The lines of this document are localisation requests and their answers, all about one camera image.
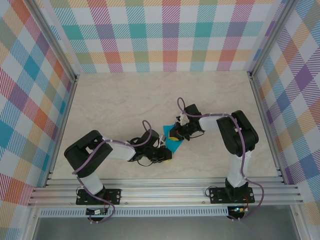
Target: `white vent strip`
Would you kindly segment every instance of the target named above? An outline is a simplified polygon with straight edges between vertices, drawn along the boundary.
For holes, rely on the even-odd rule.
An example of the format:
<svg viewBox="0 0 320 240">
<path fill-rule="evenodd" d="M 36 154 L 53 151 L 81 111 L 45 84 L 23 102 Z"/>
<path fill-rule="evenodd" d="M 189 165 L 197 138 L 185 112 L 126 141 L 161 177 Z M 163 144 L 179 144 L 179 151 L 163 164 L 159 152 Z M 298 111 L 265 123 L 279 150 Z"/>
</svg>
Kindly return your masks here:
<svg viewBox="0 0 320 240">
<path fill-rule="evenodd" d="M 227 206 L 206 207 L 117 207 L 114 217 L 206 217 L 227 216 Z M 40 218 L 83 218 L 86 208 L 42 208 Z"/>
</svg>

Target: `beige table surface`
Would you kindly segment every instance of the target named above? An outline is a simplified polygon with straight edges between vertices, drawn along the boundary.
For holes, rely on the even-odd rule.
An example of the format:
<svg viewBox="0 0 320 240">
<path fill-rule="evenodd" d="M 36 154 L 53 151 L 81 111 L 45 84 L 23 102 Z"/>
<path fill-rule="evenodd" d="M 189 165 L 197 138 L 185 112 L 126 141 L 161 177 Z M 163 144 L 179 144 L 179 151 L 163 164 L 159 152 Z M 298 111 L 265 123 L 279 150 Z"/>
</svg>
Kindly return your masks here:
<svg viewBox="0 0 320 240">
<path fill-rule="evenodd" d="M 141 137 L 145 119 L 163 134 L 163 125 L 174 124 L 180 114 L 178 97 L 186 105 L 196 104 L 202 114 L 242 110 L 259 135 L 247 175 L 277 176 L 247 73 L 206 71 L 81 74 L 52 178 L 75 178 L 63 153 L 91 130 L 126 141 Z M 141 163 L 149 160 L 143 158 Z M 170 161 L 142 167 L 137 162 L 108 159 L 97 173 L 101 179 L 221 178 L 227 177 L 229 167 L 229 152 L 220 132 L 213 130 L 185 140 Z"/>
</svg>

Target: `black robot arm segment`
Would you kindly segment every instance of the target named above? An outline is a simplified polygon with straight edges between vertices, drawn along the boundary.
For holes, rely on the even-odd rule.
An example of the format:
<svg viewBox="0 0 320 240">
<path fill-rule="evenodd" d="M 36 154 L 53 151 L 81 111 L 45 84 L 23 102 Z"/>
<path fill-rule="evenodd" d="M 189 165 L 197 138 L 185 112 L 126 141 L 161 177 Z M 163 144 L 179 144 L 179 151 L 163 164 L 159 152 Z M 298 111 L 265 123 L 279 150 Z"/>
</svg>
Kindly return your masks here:
<svg viewBox="0 0 320 240">
<path fill-rule="evenodd" d="M 246 115 L 241 111 L 235 111 L 231 113 L 241 128 L 241 132 L 244 139 L 245 151 L 253 151 L 255 149 L 256 143 L 259 141 L 258 134 L 253 128 Z M 224 145 L 226 149 L 233 155 L 241 157 L 243 154 L 242 143 L 240 135 L 236 130 L 235 123 L 230 117 L 221 117 L 216 120 Z"/>
<path fill-rule="evenodd" d="M 190 115 L 195 115 L 195 116 L 202 115 L 195 104 L 191 104 L 185 107 L 184 111 Z M 185 115 L 183 114 L 176 117 L 178 121 L 175 123 L 175 126 L 169 132 L 170 140 L 182 141 L 183 139 L 186 139 L 189 141 L 192 138 L 191 137 L 192 134 L 196 132 L 202 132 L 202 133 L 205 132 L 201 129 L 201 126 L 199 124 L 199 119 L 200 119 L 199 117 L 187 116 L 189 122 L 185 124 L 183 123 L 183 119 L 182 119 L 183 117 L 185 117 Z"/>
<path fill-rule="evenodd" d="M 149 134 L 146 131 L 142 137 L 135 137 L 128 142 L 132 145 L 143 143 Z M 156 131 L 152 130 L 150 140 L 146 144 L 134 148 L 135 155 L 129 162 L 139 161 L 142 157 L 147 157 L 152 163 L 161 163 L 172 159 L 172 152 L 166 147 L 165 141 L 164 136 L 160 137 Z"/>
<path fill-rule="evenodd" d="M 77 170 L 90 155 L 90 153 L 87 151 L 87 148 L 94 150 L 102 141 L 103 137 L 100 132 L 93 130 L 69 146 L 64 151 L 64 156 L 70 163 L 71 167 L 74 170 Z M 97 150 L 88 164 L 77 173 L 79 178 L 85 178 L 91 175 L 112 152 L 112 150 L 112 147 L 108 143 L 104 143 Z"/>
</svg>

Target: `blue cloth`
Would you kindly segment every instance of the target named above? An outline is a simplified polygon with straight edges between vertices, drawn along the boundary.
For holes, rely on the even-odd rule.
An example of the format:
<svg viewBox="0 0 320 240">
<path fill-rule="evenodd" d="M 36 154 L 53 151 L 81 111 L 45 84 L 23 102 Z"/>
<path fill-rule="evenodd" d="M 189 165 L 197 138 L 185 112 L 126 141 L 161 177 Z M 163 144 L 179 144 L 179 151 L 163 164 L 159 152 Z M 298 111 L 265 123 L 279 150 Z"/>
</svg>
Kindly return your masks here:
<svg viewBox="0 0 320 240">
<path fill-rule="evenodd" d="M 166 144 L 166 147 L 174 154 L 175 151 L 178 149 L 178 147 L 182 144 L 183 140 L 182 141 L 172 141 L 169 139 L 169 132 L 170 130 L 174 127 L 175 125 L 171 125 L 171 126 L 163 126 L 163 132 L 164 132 L 164 135 L 166 137 L 166 140 L 165 140 L 165 144 Z"/>
</svg>

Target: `wire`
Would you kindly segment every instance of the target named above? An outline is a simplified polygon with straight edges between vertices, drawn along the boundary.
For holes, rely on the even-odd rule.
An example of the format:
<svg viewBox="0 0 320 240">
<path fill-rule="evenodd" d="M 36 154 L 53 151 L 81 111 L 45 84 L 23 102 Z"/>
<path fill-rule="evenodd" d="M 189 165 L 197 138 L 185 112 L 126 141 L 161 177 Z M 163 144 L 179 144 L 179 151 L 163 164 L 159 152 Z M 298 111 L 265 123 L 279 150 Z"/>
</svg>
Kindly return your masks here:
<svg viewBox="0 0 320 240">
<path fill-rule="evenodd" d="M 181 100 L 182 103 L 183 103 L 183 109 L 182 109 L 182 107 L 180 106 L 180 103 L 179 103 L 180 100 Z M 255 208 L 250 214 L 244 216 L 242 219 L 246 219 L 246 218 L 252 216 L 254 213 L 257 212 L 257 210 L 258 210 L 259 207 L 261 206 L 261 204 L 262 204 L 262 202 L 263 202 L 263 200 L 264 200 L 264 198 L 265 198 L 265 190 L 264 190 L 264 187 L 263 187 L 260 183 L 257 183 L 257 182 L 255 182 L 255 181 L 249 180 L 249 179 L 245 176 L 245 174 L 244 174 L 244 167 L 245 167 L 245 160 L 246 160 L 246 146 L 245 146 L 244 136 L 243 136 L 243 134 L 242 134 L 242 132 L 241 132 L 241 129 L 240 129 L 238 123 L 237 123 L 237 120 L 236 120 L 233 116 L 231 116 L 230 114 L 228 114 L 228 113 L 207 113 L 207 114 L 205 114 L 205 115 L 191 115 L 191 114 L 186 113 L 186 111 L 184 110 L 184 109 L 186 108 L 186 103 L 185 103 L 185 101 L 184 101 L 184 99 L 183 99 L 182 97 L 178 97 L 176 103 L 177 103 L 177 105 L 178 105 L 178 108 L 181 110 L 181 112 L 182 112 L 183 114 L 185 114 L 186 116 L 189 116 L 189 117 L 193 117 L 193 118 L 202 118 L 202 117 L 210 117 L 210 116 L 215 116 L 215 117 L 229 117 L 229 118 L 233 121 L 236 129 L 238 130 L 238 133 L 239 133 L 239 136 L 240 136 L 240 140 L 241 140 L 241 145 L 242 145 L 242 160 L 241 160 L 241 169 L 240 169 L 241 175 L 242 175 L 242 177 L 243 177 L 248 183 L 254 184 L 254 185 L 256 185 L 256 186 L 259 186 L 259 187 L 261 188 L 261 191 L 262 191 L 261 200 L 260 200 L 260 202 L 258 203 L 258 205 L 256 206 L 256 208 Z"/>
<path fill-rule="evenodd" d="M 200 134 L 200 135 L 198 135 L 198 136 L 191 136 L 191 137 L 189 137 L 190 139 L 196 139 L 196 138 L 198 138 L 198 137 L 201 137 L 202 135 L 204 135 L 205 134 L 205 132 L 204 131 L 202 131 L 202 134 Z"/>
<path fill-rule="evenodd" d="M 207 194 L 207 191 L 208 191 L 209 188 L 212 188 L 212 187 L 217 188 L 217 186 L 209 186 L 209 187 L 204 191 L 204 194 L 205 194 L 208 198 L 210 198 L 210 196 Z"/>
<path fill-rule="evenodd" d="M 77 188 L 76 188 L 76 190 L 75 190 L 75 194 L 78 196 L 78 197 L 80 197 L 80 195 L 78 194 L 78 189 L 79 188 L 82 188 L 81 186 L 78 186 Z"/>
<path fill-rule="evenodd" d="M 104 210 L 104 211 L 106 211 L 106 210 L 108 211 L 109 208 L 110 208 L 110 204 L 108 204 L 108 208 L 106 209 L 106 204 L 107 204 L 107 203 L 105 202 L 104 205 L 103 205 L 103 210 Z"/>
<path fill-rule="evenodd" d="M 96 154 L 96 152 L 99 150 L 99 148 L 100 148 L 103 144 L 105 144 L 105 143 L 114 142 L 114 143 L 119 143 L 119 144 L 123 144 L 123 145 L 130 146 L 130 147 L 140 147 L 140 146 L 146 144 L 146 143 L 151 139 L 151 136 L 152 136 L 152 128 L 151 128 L 151 124 L 150 124 L 147 120 L 143 120 L 143 121 L 142 121 L 142 125 L 143 125 L 144 129 L 145 129 L 146 131 L 149 131 L 149 133 L 150 133 L 149 136 L 148 136 L 148 138 L 147 138 L 144 142 L 139 143 L 139 144 L 129 144 L 128 142 L 123 142 L 123 141 L 119 141 L 119 140 L 112 140 L 112 139 L 104 140 L 104 141 L 100 142 L 98 146 L 96 146 L 96 148 L 92 151 L 92 153 L 89 155 L 89 157 L 86 159 L 86 161 L 85 161 L 78 169 L 76 169 L 75 171 L 73 171 L 72 174 L 73 174 L 73 175 L 76 175 L 79 171 L 81 171 L 81 170 L 90 162 L 90 160 L 93 158 L 93 156 L 94 156 L 94 155 Z M 100 197 L 92 194 L 92 193 L 86 188 L 86 186 L 84 185 L 84 183 L 81 181 L 81 179 L 80 179 L 77 175 L 76 175 L 76 179 L 78 179 L 78 181 L 79 181 L 79 183 L 81 184 L 81 186 L 83 186 L 83 189 L 84 189 L 91 197 L 93 197 L 93 198 L 95 198 L 95 199 L 97 199 L 97 200 L 100 200 L 100 201 L 102 201 L 102 202 L 104 202 L 104 203 L 107 203 L 107 204 L 109 204 L 110 206 L 112 206 L 112 208 L 113 208 L 113 211 L 111 212 L 111 214 L 110 214 L 109 216 L 103 218 L 101 221 L 96 221 L 95 223 L 97 223 L 97 224 L 98 224 L 98 223 L 103 223 L 103 222 L 109 220 L 109 219 L 115 214 L 115 212 L 116 212 L 116 207 L 115 207 L 115 205 L 114 205 L 113 203 L 111 203 L 110 201 L 107 201 L 107 200 L 105 200 L 105 199 L 102 199 L 102 198 L 100 198 Z"/>
<path fill-rule="evenodd" d="M 139 162 L 139 160 L 137 160 L 137 162 L 138 162 L 138 164 L 140 165 L 140 166 L 142 166 L 142 167 L 149 167 L 149 166 L 151 166 L 154 162 L 152 161 L 149 165 L 143 165 L 143 164 L 141 164 L 140 162 Z"/>
<path fill-rule="evenodd" d="M 246 199 L 246 208 L 249 210 L 249 199 L 246 195 L 243 195 L 243 197 Z"/>
</svg>

